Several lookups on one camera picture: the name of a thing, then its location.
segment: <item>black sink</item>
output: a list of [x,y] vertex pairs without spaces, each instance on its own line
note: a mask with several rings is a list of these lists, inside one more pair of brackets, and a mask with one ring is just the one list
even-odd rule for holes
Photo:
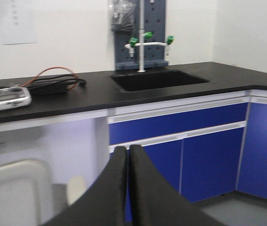
[[125,91],[185,86],[209,82],[206,79],[199,78],[178,70],[113,75],[111,78]]

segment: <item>blue drawer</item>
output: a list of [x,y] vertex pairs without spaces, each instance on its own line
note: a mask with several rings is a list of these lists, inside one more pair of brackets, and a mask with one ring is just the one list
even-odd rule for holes
[[110,144],[244,121],[247,103],[110,124]]

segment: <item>gray pegboard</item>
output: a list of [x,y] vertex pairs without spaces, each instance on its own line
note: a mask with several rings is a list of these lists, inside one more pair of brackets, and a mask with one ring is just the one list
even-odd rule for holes
[[[145,1],[145,32],[153,32],[150,39],[145,42],[165,42],[166,25],[166,0]],[[131,37],[139,38],[139,0],[135,9],[135,29],[132,33],[114,32],[115,69],[138,69],[139,47],[135,47],[135,54],[130,57],[129,50],[124,47]],[[163,46],[145,46],[145,68],[167,66],[164,60],[165,50]]]

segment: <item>black cable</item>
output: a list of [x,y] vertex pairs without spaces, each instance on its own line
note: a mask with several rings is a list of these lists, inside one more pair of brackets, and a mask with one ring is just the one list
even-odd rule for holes
[[73,84],[75,84],[77,82],[86,84],[86,81],[84,79],[63,79],[63,80],[53,81],[53,82],[48,83],[48,84],[42,84],[40,86],[34,86],[34,87],[27,86],[27,88],[28,88],[28,90],[38,89],[38,88],[41,88],[41,87],[51,86],[51,85],[54,85],[54,84],[57,84],[57,83],[61,83],[61,82],[66,82],[66,81],[73,81],[73,82],[67,83],[67,85],[73,85]]
[[63,74],[63,75],[58,75],[58,76],[55,76],[55,77],[50,77],[50,78],[40,78],[40,79],[35,79],[33,82],[36,82],[36,81],[41,81],[41,80],[51,80],[51,79],[57,79],[57,78],[62,78],[62,77],[68,77],[68,76],[72,76],[74,77],[73,75],[71,74]]

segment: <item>electronic device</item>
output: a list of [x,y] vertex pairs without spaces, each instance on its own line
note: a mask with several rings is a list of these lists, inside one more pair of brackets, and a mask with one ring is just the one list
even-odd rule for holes
[[26,106],[29,105],[31,101],[31,95],[25,87],[0,89],[0,111]]

